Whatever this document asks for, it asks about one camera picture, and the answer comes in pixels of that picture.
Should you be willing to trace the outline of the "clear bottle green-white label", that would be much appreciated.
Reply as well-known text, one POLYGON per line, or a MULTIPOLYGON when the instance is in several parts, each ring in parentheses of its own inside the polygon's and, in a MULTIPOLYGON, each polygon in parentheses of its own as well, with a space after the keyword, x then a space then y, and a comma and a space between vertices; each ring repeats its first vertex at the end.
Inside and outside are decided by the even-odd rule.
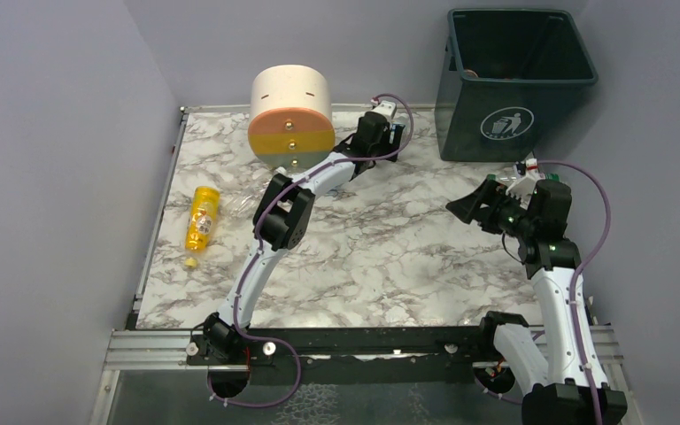
POLYGON ((391 125, 391 132, 396 137, 398 137, 398 136, 401 137, 405 133, 405 130, 406 130, 406 125, 404 123, 394 122, 391 125))

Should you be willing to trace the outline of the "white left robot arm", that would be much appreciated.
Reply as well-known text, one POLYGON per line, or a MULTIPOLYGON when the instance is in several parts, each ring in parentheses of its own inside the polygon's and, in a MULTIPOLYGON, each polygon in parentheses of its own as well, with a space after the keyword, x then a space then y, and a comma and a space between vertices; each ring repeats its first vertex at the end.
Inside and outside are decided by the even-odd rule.
POLYGON ((314 201, 352 181, 378 160, 396 161, 403 128, 381 106, 359 118, 356 131, 301 174, 275 174, 253 217, 254 242, 225 301, 203 323, 203 339, 220 358, 244 351, 244 330, 274 268, 305 236, 314 201))

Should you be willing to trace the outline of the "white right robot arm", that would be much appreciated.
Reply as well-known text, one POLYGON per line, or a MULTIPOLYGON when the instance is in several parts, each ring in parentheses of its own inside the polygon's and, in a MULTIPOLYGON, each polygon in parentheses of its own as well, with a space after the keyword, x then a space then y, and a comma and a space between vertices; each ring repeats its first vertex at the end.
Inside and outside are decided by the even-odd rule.
POLYGON ((524 424, 619 424, 628 412, 623 392, 611 388, 585 315, 582 259, 566 238, 571 189, 541 179, 523 205, 503 183, 487 178, 447 210, 486 233, 511 236, 536 293, 544 322, 541 352, 518 314, 489 312, 481 321, 487 345, 509 365, 522 391, 524 424))

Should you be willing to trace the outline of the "dark green trash bin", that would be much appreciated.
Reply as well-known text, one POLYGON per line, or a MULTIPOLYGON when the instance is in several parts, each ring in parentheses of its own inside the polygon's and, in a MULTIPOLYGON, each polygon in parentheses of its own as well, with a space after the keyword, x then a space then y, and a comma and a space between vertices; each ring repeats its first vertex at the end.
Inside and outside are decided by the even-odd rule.
POLYGON ((435 105, 439 157, 515 162, 568 121, 598 74, 569 12, 449 11, 435 105))

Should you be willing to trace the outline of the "clear bottle green cap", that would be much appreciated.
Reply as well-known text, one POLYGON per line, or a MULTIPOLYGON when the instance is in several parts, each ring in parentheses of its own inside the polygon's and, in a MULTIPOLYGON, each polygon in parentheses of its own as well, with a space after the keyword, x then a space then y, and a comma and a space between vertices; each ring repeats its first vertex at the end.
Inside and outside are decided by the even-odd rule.
POLYGON ((560 181, 560 177, 557 174, 554 173, 543 173, 543 172, 537 172, 537 173, 526 173, 526 174, 488 174, 486 177, 487 180, 492 180, 492 181, 497 181, 507 187, 513 185, 514 183, 517 183, 518 181, 521 180, 532 180, 532 181, 538 181, 538 180, 551 180, 551 181, 560 181))

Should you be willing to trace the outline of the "round pastel drawer cabinet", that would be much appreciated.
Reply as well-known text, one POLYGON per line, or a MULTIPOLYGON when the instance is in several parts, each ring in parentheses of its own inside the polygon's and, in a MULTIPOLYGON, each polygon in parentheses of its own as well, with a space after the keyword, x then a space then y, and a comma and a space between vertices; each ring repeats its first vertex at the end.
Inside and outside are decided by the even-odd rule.
POLYGON ((335 147, 328 81, 309 66, 260 72, 251 86, 249 117, 251 150, 271 167, 308 169, 335 147))

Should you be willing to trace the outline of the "crushed clear bottle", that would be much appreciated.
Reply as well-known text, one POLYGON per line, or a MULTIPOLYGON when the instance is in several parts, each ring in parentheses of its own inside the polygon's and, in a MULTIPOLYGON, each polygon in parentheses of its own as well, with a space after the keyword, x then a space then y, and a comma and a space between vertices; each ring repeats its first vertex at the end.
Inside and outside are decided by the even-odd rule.
POLYGON ((260 190, 228 192, 221 197, 220 213, 224 216, 250 218, 263 197, 260 190))

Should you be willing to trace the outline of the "yellow drink bottle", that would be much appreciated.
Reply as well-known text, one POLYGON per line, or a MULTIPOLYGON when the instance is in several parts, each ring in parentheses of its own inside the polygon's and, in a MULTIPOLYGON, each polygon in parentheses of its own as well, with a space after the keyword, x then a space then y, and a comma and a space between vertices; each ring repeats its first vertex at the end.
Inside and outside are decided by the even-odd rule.
POLYGON ((196 268, 214 230, 220 192, 212 187, 199 186, 195 189, 189 213, 189 224, 184 241, 186 258, 184 266, 196 268))

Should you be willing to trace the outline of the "black front mounting rail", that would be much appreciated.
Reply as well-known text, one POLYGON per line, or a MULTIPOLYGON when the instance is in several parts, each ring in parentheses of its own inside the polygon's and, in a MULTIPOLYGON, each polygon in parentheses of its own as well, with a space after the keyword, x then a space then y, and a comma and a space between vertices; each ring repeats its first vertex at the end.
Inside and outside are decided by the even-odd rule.
POLYGON ((189 366, 254 385, 302 383, 470 383, 474 367, 502 359, 477 326, 252 328, 228 348, 195 331, 189 366))

